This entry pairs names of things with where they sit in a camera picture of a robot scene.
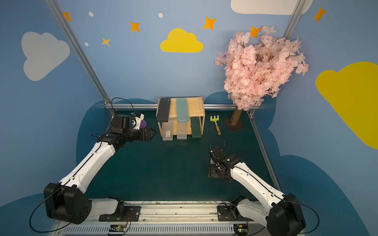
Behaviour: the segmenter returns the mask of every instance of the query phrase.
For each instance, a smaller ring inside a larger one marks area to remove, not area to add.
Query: translucent plastic box
[[[187,122],[177,123],[177,139],[186,139],[187,137]]]
[[[168,122],[163,122],[161,130],[163,131],[163,141],[173,140],[173,119],[169,118]]]

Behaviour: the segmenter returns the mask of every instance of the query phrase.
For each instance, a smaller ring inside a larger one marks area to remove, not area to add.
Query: tree base
[[[231,117],[225,117],[223,119],[223,123],[226,125],[226,128],[230,132],[238,131],[238,130],[243,130],[245,128],[245,125],[241,120],[238,121],[236,125],[231,125],[230,122]]]

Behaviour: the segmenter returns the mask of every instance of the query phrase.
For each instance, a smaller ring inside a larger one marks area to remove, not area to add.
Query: white cloud decal
[[[70,47],[52,34],[26,32],[21,40],[26,56],[24,72],[33,81],[44,78],[70,55]]]
[[[302,14],[311,6],[313,0],[304,3]],[[231,0],[231,8],[241,14],[291,15],[297,0]]]

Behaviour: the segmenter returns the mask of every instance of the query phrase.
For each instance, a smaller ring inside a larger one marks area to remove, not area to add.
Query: ventilation grille
[[[177,233],[233,233],[233,228],[227,225],[131,225],[130,234],[177,234]]]
[[[78,225],[78,226],[67,226],[64,228],[63,235],[78,235],[78,234],[100,234],[106,235],[108,233],[109,227],[104,226],[94,226],[94,225]]]
[[[62,235],[107,235],[108,226],[78,225],[67,226]],[[234,233],[229,224],[155,224],[131,225],[126,234],[230,234]]]

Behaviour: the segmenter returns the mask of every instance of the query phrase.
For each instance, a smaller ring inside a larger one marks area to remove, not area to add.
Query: wooden handle
[[[221,135],[222,133],[220,132],[220,128],[219,128],[219,126],[217,125],[217,126],[215,126],[215,128],[217,128],[218,135]]]

